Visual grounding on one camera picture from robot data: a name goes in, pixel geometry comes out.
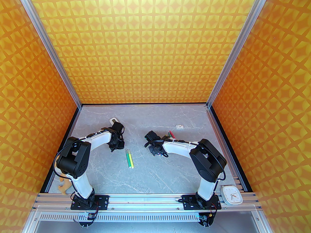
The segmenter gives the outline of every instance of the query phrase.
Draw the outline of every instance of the green highlighter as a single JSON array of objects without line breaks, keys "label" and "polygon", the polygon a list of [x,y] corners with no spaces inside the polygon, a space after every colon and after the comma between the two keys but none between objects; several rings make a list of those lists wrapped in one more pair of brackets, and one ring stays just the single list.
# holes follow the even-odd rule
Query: green highlighter
[{"label": "green highlighter", "polygon": [[131,166],[131,161],[130,161],[130,156],[129,156],[129,150],[125,150],[125,153],[126,153],[126,158],[127,158],[127,160],[128,160],[128,165],[129,165],[129,168],[132,168],[132,166]]}]

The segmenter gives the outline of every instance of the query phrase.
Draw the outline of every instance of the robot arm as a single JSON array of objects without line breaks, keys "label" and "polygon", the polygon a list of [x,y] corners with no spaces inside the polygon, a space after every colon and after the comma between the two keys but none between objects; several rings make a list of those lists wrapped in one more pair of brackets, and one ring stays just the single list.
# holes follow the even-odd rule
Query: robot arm
[{"label": "robot arm", "polygon": [[170,139],[167,136],[160,138],[153,131],[150,131],[145,138],[148,141],[145,147],[150,145],[149,150],[154,156],[161,154],[168,157],[168,153],[175,153],[192,159],[201,176],[197,194],[204,201],[211,199],[227,161],[208,140],[202,139],[199,142],[187,143],[183,140]]},{"label": "robot arm", "polygon": [[59,152],[59,158],[56,161],[57,169],[70,179],[75,189],[73,201],[78,202],[81,209],[94,207],[95,191],[85,173],[90,151],[105,143],[109,145],[111,152],[115,149],[123,149],[123,129],[121,123],[114,122],[112,127],[102,128],[81,140],[69,137],[65,143],[67,147]]}]

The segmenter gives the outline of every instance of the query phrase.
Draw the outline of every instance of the yellow highlighter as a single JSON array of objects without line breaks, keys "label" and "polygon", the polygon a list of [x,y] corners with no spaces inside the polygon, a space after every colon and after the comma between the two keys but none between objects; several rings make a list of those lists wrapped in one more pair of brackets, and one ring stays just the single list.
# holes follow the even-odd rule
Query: yellow highlighter
[{"label": "yellow highlighter", "polygon": [[128,153],[129,153],[129,158],[130,158],[130,162],[131,162],[131,167],[134,168],[131,151],[128,151]]}]

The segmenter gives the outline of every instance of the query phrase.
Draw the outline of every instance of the black baseboard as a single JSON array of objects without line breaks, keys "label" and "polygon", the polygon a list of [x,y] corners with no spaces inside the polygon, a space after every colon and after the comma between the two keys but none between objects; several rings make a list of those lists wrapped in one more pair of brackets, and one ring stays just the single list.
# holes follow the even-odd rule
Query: black baseboard
[{"label": "black baseboard", "polygon": [[[57,152],[59,152],[64,147],[64,145],[65,145],[65,143],[66,143],[66,141],[67,141],[67,139],[69,137],[70,130],[71,130],[71,128],[72,128],[72,126],[73,126],[73,124],[74,124],[74,122],[76,120],[77,115],[78,115],[78,112],[79,112],[79,109],[77,108],[75,113],[73,114],[73,117],[72,117],[72,119],[71,119],[71,121],[69,123],[69,126],[68,126],[68,128],[66,130],[66,133],[65,133],[65,135],[64,135],[64,137],[63,137],[63,139],[62,139],[62,141],[60,143],[60,146],[59,146]],[[51,185],[50,180],[51,180],[52,174],[53,174],[52,165],[50,167],[48,175],[46,176],[46,178],[45,178],[45,180],[43,182],[43,185],[42,185],[42,188],[40,190],[40,193],[48,193],[49,192],[50,185]]]},{"label": "black baseboard", "polygon": [[218,116],[217,116],[213,106],[211,106],[211,112],[212,112],[212,114],[213,114],[213,116],[214,116],[214,118],[216,120],[216,123],[218,124],[218,127],[219,127],[219,129],[220,129],[220,131],[222,133],[222,136],[224,137],[224,140],[225,140],[225,142],[226,142],[226,144],[227,144],[227,146],[229,148],[229,151],[231,153],[231,156],[233,157],[233,160],[234,160],[234,162],[235,162],[235,164],[236,164],[236,166],[238,168],[238,171],[239,171],[239,173],[241,175],[241,178],[243,179],[243,182],[244,182],[244,184],[246,186],[246,190],[247,190],[246,192],[253,192],[252,187],[251,187],[249,181],[246,178],[246,175],[245,175],[245,173],[244,173],[244,171],[242,169],[242,166],[241,166],[241,164],[240,164],[240,162],[239,162],[239,160],[238,160],[238,158],[237,158],[237,156],[236,156],[236,154],[235,154],[235,152],[233,150],[232,145],[230,144],[230,141],[229,141],[229,139],[228,139],[228,137],[227,137],[227,135],[226,135],[226,133],[224,131],[224,128],[222,127],[222,125],[221,125],[221,123],[219,121],[219,118],[218,118]]},{"label": "black baseboard", "polygon": [[83,103],[83,105],[145,105],[145,104],[156,104],[156,105],[170,105],[170,104],[206,104],[206,102],[196,103]]}]

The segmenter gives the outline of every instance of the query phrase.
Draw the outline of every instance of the white clock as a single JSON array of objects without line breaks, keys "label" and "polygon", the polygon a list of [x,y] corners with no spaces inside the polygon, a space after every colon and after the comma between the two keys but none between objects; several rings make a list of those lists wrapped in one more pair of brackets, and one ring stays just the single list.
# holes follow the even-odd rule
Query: white clock
[{"label": "white clock", "polygon": [[243,202],[240,191],[234,185],[224,185],[220,189],[220,194],[227,205],[238,205]]}]

